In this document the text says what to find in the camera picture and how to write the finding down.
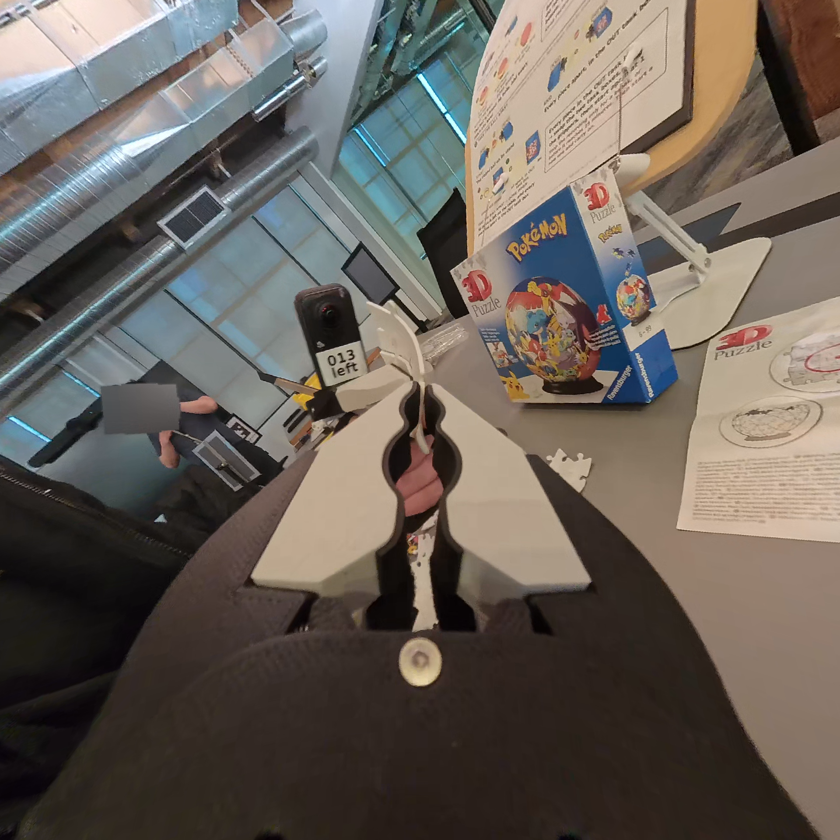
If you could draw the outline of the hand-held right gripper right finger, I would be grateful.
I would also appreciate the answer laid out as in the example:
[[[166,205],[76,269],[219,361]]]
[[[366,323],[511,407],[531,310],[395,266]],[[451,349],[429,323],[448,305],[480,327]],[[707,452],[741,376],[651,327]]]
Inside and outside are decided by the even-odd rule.
[[[443,488],[429,559],[442,631],[503,602],[586,590],[591,576],[523,449],[441,385],[424,398]]]

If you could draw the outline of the white vent grille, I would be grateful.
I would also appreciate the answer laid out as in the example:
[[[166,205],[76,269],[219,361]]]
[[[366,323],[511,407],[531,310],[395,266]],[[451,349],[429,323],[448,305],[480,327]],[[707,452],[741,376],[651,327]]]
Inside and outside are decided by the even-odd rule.
[[[162,234],[188,253],[210,231],[228,219],[232,211],[208,185],[203,185],[157,222]]]

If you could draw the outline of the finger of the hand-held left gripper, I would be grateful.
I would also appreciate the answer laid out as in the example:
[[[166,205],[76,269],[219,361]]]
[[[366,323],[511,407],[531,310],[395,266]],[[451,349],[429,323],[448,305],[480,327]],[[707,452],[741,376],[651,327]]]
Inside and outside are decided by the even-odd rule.
[[[333,392],[344,413],[360,413],[414,380],[399,368],[380,367],[339,385]]]

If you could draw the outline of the person's left hand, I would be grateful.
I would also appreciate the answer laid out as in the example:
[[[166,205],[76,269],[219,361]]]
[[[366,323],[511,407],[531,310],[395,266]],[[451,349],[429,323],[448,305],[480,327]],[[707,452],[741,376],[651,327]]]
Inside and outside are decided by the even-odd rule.
[[[417,451],[411,465],[396,481],[395,490],[407,518],[422,517],[436,508],[444,487],[434,467],[434,455]]]

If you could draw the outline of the white puzzle instruction leaflet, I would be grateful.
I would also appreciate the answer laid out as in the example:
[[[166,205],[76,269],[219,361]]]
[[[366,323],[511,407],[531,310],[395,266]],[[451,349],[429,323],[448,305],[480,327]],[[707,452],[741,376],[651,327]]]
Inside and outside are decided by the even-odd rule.
[[[709,343],[677,527],[839,541],[839,298]]]

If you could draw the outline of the white puzzle piece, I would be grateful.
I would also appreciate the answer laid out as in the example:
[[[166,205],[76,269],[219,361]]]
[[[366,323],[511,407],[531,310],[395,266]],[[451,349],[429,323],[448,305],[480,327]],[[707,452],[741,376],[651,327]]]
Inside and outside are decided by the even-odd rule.
[[[592,470],[592,458],[581,453],[568,455],[562,448],[557,448],[553,455],[545,458],[549,467],[575,491],[582,493]]]

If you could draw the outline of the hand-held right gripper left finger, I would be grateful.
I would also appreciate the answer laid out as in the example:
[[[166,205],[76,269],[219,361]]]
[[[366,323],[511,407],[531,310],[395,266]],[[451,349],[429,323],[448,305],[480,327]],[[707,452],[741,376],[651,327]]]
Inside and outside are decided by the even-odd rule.
[[[394,393],[320,447],[251,573],[255,586],[341,600],[369,627],[410,627],[414,580],[406,495],[419,384]]]

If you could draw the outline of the grey framed panel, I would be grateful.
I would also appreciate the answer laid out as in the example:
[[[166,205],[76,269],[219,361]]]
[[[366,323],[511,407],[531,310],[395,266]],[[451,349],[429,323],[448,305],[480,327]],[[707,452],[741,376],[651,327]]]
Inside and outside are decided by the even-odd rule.
[[[198,440],[193,453],[232,491],[244,489],[261,476],[259,470],[218,431]]]

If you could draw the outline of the black screen on stand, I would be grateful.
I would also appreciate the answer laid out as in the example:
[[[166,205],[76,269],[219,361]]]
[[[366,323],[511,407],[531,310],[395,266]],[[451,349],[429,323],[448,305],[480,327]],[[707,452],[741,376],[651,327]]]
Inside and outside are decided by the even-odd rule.
[[[357,244],[350,252],[341,270],[368,301],[384,306],[396,299],[399,286],[363,243]]]

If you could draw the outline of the rectangular sheet metal duct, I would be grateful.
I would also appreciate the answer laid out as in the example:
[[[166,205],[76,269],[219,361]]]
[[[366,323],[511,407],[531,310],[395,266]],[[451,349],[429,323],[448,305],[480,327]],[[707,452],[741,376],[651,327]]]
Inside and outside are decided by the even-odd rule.
[[[1,3],[1,173],[280,2]]]

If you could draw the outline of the black elongated object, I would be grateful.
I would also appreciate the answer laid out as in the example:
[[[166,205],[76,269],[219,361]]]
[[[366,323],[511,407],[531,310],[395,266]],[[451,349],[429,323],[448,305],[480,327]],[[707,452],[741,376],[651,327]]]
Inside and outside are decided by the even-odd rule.
[[[28,459],[26,466],[39,469],[56,462],[85,435],[95,430],[102,421],[102,398],[98,397],[80,414],[69,419],[44,447]]]

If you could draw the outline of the joined puzzle ball pieces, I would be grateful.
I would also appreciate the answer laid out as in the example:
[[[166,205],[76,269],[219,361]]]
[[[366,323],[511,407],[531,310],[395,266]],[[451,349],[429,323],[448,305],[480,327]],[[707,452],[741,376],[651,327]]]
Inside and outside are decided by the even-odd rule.
[[[403,371],[413,381],[426,389],[432,366],[424,358],[415,332],[408,322],[393,308],[371,301],[366,303],[376,330],[378,347],[383,360]]]

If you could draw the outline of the black office chair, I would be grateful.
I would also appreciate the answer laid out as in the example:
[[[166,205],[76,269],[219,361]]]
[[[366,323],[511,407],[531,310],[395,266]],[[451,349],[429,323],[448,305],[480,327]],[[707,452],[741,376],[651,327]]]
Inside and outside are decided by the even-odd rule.
[[[451,280],[450,271],[467,259],[466,202],[458,188],[432,219],[416,232],[438,285]]]

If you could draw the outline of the silver spiral duct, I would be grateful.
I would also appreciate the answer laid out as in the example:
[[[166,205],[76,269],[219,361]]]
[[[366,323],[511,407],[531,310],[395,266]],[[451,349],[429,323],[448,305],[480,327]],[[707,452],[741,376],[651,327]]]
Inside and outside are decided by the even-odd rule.
[[[267,16],[179,62],[2,175],[2,299],[121,215],[240,120],[327,68],[317,10]]]
[[[133,311],[178,277],[293,181],[318,153],[318,138],[308,126],[291,131],[209,192],[223,212],[201,228],[196,244],[182,247],[159,233],[47,318],[2,355],[2,404],[20,402],[100,327]]]

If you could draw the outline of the blue puzzle box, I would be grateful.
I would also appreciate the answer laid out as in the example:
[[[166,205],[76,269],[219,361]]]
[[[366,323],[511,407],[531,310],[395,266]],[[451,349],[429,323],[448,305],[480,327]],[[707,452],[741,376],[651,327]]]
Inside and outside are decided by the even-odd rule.
[[[612,168],[451,270],[512,402],[649,404],[678,379]]]

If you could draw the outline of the white stand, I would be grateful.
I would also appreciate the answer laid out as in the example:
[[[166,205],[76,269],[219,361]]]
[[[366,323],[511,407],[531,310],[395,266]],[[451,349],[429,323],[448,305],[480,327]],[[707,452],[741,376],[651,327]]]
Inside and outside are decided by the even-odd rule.
[[[672,350],[711,339],[732,320],[772,249],[770,238],[749,238],[711,253],[634,183],[650,156],[619,154],[611,164],[629,212],[640,217],[675,251],[677,266],[647,270],[657,310]]]

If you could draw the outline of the clear plastic bag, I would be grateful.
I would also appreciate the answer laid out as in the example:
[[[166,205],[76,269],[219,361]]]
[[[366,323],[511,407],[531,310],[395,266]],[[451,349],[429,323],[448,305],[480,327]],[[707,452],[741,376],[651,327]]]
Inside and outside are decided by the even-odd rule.
[[[431,332],[426,332],[419,340],[423,359],[435,366],[447,352],[467,341],[468,336],[467,329],[459,321],[451,321]]]

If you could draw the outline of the puzzle piece strip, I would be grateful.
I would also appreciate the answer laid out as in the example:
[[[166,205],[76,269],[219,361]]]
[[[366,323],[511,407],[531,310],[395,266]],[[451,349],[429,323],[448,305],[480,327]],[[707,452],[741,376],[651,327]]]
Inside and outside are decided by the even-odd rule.
[[[433,453],[434,436],[425,434],[426,443],[420,445],[414,436],[410,436],[410,461],[417,451]],[[408,533],[406,534],[406,556],[408,568],[413,580],[413,630],[431,630],[438,624],[434,606],[434,594],[431,576],[431,558],[437,536],[438,504],[424,516],[406,517]]]

